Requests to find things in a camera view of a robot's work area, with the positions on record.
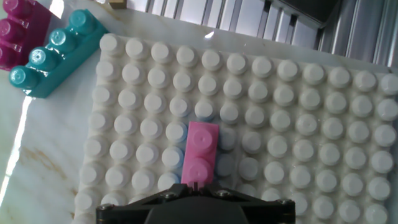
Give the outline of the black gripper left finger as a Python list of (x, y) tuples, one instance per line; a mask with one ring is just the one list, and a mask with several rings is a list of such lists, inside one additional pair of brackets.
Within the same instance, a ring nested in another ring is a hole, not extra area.
[(173, 186), (170, 188), (170, 191), (176, 197), (187, 197), (192, 194), (193, 188), (187, 184), (173, 184)]

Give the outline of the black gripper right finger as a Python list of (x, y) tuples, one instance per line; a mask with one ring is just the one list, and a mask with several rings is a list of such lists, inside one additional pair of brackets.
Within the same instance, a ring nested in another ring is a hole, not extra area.
[(203, 196), (217, 196), (217, 191), (222, 190), (222, 186), (218, 182), (204, 184), (198, 190)]

